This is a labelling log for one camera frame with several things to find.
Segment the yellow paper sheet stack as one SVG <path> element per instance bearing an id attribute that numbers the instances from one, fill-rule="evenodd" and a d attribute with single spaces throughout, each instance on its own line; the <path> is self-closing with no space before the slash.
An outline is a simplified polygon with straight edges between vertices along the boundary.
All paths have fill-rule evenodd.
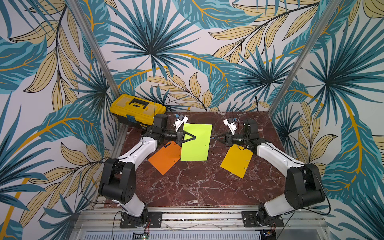
<path id="1" fill-rule="evenodd" d="M 237 146 L 233 145 L 222 161 L 221 168 L 243 179 L 252 156 L 253 152 L 250 150 L 241 151 Z"/>

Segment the green paper sheet stack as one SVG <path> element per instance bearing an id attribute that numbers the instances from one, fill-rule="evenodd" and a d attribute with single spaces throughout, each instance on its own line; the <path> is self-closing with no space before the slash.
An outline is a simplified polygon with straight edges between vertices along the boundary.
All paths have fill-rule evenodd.
<path id="1" fill-rule="evenodd" d="M 185 123 L 183 130 L 196 138 L 182 144 L 181 161 L 206 161 L 208 159 L 212 125 Z"/>

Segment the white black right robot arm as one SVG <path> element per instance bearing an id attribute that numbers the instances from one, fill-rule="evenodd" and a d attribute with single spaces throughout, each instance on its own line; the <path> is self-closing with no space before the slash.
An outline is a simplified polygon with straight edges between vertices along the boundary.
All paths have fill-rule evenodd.
<path id="1" fill-rule="evenodd" d="M 304 164 L 290 157 L 271 142 L 260 137 L 256 121 L 245 120 L 243 132 L 240 134 L 235 133 L 237 125 L 234 119 L 225 119 L 223 123 L 230 132 L 215 137 L 217 141 L 228 147 L 244 146 L 246 150 L 269 162 L 286 177 L 284 193 L 259 205 L 259 222 L 319 204 L 328 199 L 319 168 L 314 164 Z"/>

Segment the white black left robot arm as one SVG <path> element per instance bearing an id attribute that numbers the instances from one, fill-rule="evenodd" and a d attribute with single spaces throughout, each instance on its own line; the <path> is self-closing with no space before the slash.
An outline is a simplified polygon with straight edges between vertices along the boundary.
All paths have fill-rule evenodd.
<path id="1" fill-rule="evenodd" d="M 169 130 L 168 116 L 155 115 L 153 124 L 142 134 L 141 141 L 124 155 L 108 158 L 104 163 L 99 195 L 119 204 L 123 208 L 123 213 L 129 217 L 141 219 L 148 217 L 146 204 L 136 195 L 136 169 L 139 165 L 165 140 L 182 145 L 196 139 L 196 136 L 180 130 L 189 118 L 184 115 L 176 115 L 176 118 L 176 129 Z"/>

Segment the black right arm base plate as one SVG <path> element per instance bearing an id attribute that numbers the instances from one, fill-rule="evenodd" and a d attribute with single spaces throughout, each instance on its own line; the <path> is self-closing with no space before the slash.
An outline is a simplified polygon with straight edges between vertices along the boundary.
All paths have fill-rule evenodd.
<path id="1" fill-rule="evenodd" d="M 257 227 L 283 227 L 284 222 L 281 215 L 270 217 L 264 212 L 259 214 L 258 211 L 243 211 L 241 212 L 242 221 L 245 228 Z"/>

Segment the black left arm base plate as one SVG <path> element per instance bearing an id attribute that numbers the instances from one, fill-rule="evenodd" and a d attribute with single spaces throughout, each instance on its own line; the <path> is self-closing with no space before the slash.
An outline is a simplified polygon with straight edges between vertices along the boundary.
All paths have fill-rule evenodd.
<path id="1" fill-rule="evenodd" d="M 144 211 L 140 217 L 134 217 L 127 213 L 122 213 L 120 228 L 133 229 L 149 227 L 150 229 L 160 229 L 162 226 L 162 212 L 146 212 Z"/>

